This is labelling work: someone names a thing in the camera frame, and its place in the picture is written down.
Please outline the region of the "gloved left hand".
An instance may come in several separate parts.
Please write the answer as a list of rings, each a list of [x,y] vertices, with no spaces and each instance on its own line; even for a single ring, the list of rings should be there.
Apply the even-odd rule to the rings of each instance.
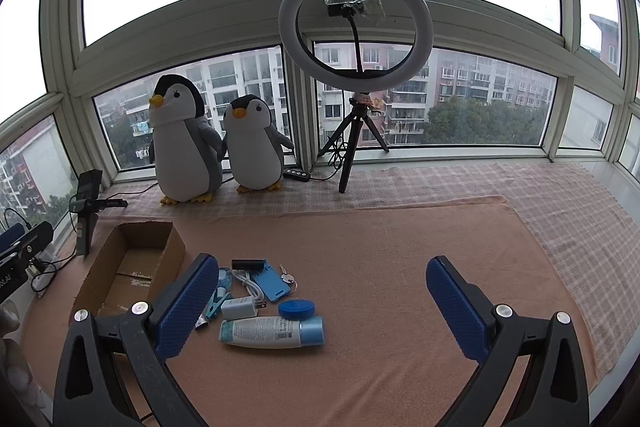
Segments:
[[[20,345],[9,337],[20,326],[17,307],[8,299],[1,305],[1,373],[6,376],[9,388],[15,393],[30,421],[35,426],[50,426],[50,421],[43,414],[41,388],[32,375]]]

